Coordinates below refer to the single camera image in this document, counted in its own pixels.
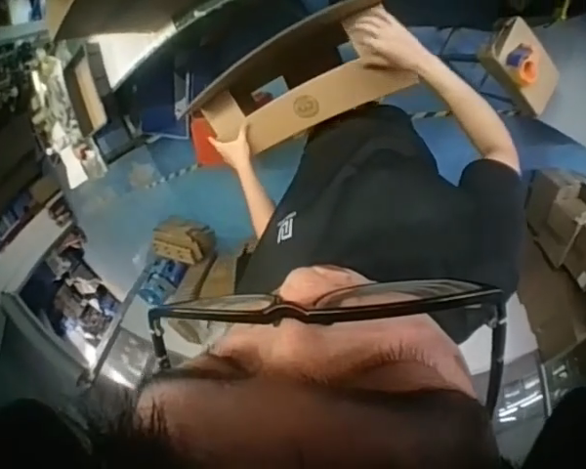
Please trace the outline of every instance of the blue floor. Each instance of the blue floor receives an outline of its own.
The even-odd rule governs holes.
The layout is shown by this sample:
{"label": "blue floor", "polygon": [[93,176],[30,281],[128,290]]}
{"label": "blue floor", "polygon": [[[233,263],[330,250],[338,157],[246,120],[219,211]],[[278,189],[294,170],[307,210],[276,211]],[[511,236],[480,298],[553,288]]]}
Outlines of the blue floor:
{"label": "blue floor", "polygon": [[[446,32],[418,28],[418,35],[438,51]],[[459,31],[446,52],[473,53],[487,37],[475,31]],[[347,47],[345,59],[353,56]],[[483,71],[478,65],[460,67],[472,83]],[[281,93],[281,83],[268,89]],[[489,79],[483,89],[502,94]],[[442,104],[424,86],[389,97],[388,104],[408,112],[439,110]],[[491,101],[497,109],[504,103]],[[539,121],[509,117],[506,123],[519,149],[523,171],[557,167],[586,174],[586,149]],[[457,182],[476,151],[451,117],[415,121],[415,127],[436,156],[443,177]],[[256,159],[261,181],[269,195],[280,200],[297,168],[304,142],[286,143]],[[86,258],[115,292],[126,293],[144,266],[152,229],[169,216],[197,220],[213,228],[221,249],[235,248],[251,235],[251,225],[238,181],[228,168],[198,169],[182,177],[146,189],[153,182],[192,165],[190,142],[161,139],[136,149],[112,164],[98,181],[87,182],[67,194],[78,223],[89,238]]]}

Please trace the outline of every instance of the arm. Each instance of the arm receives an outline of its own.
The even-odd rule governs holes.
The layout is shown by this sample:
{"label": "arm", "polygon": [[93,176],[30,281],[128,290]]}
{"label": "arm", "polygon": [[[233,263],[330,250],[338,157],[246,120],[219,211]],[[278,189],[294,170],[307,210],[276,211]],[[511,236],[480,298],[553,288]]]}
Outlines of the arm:
{"label": "arm", "polygon": [[252,153],[247,142],[247,125],[241,127],[238,137],[232,142],[223,143],[211,138],[209,141],[236,172],[250,212],[254,233],[256,238],[260,239],[275,208],[252,167]]}
{"label": "arm", "polygon": [[520,170],[515,146],[497,113],[384,7],[374,7],[356,19],[354,30],[359,42],[370,51],[363,56],[370,65],[418,73],[447,103],[482,157]]}

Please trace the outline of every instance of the dark hair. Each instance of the dark hair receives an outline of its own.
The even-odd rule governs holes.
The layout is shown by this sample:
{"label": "dark hair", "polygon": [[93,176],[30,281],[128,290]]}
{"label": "dark hair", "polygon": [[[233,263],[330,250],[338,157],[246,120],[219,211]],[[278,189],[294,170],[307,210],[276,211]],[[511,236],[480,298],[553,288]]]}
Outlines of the dark hair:
{"label": "dark hair", "polygon": [[[508,467],[497,451],[488,417],[475,400],[457,392],[420,391],[405,395],[383,392],[336,392],[339,399],[395,411],[429,440],[413,448],[408,462],[391,467]],[[385,467],[386,456],[369,455],[366,467]],[[191,449],[182,455],[172,447],[164,418],[156,411],[140,421],[131,405],[112,417],[89,414],[77,422],[47,405],[23,400],[0,409],[0,467],[64,469],[203,467]]]}

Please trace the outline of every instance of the eyebrow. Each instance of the eyebrow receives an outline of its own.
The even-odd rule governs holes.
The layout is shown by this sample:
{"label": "eyebrow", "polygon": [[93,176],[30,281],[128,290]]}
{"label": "eyebrow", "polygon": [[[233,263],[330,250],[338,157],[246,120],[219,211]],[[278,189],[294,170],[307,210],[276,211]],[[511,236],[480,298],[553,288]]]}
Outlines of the eyebrow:
{"label": "eyebrow", "polygon": [[137,396],[154,385],[161,383],[169,383],[172,381],[187,381],[187,380],[209,380],[219,382],[232,382],[249,379],[252,375],[243,368],[238,361],[231,357],[220,357],[208,352],[200,355],[202,358],[207,358],[215,365],[223,365],[227,369],[218,369],[207,366],[183,366],[178,368],[163,369],[154,374],[145,377],[137,386]]}

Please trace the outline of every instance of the black t-shirt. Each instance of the black t-shirt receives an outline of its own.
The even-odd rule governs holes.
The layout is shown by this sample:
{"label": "black t-shirt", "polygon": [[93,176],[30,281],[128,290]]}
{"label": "black t-shirt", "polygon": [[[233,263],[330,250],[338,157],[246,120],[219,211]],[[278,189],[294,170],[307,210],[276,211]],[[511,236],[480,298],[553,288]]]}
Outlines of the black t-shirt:
{"label": "black t-shirt", "polygon": [[[400,109],[375,107],[307,144],[237,290],[270,292],[295,268],[332,264],[376,281],[478,281],[510,296],[522,230],[516,171],[480,159],[456,187]],[[462,342],[482,323],[449,332]]]}

